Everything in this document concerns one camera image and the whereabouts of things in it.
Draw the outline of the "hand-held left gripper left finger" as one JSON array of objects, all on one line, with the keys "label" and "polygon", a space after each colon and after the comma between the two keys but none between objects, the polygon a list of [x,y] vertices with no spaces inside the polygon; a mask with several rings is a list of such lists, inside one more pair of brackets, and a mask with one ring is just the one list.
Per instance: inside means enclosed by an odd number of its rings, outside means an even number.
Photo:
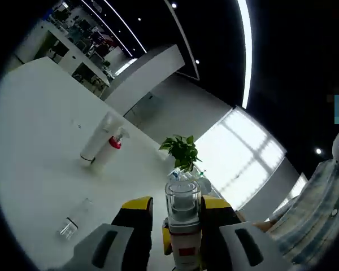
[{"label": "hand-held left gripper left finger", "polygon": [[153,197],[124,203],[111,224],[102,224],[74,246],[61,270],[146,270],[152,247]]}]

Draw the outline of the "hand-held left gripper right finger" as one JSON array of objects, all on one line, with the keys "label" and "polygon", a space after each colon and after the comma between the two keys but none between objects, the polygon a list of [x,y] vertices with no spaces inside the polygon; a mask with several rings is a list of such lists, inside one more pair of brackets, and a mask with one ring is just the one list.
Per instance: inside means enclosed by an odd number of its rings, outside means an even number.
[{"label": "hand-held left gripper right finger", "polygon": [[201,254],[207,270],[291,270],[276,243],[250,222],[242,222],[222,198],[201,197]]}]

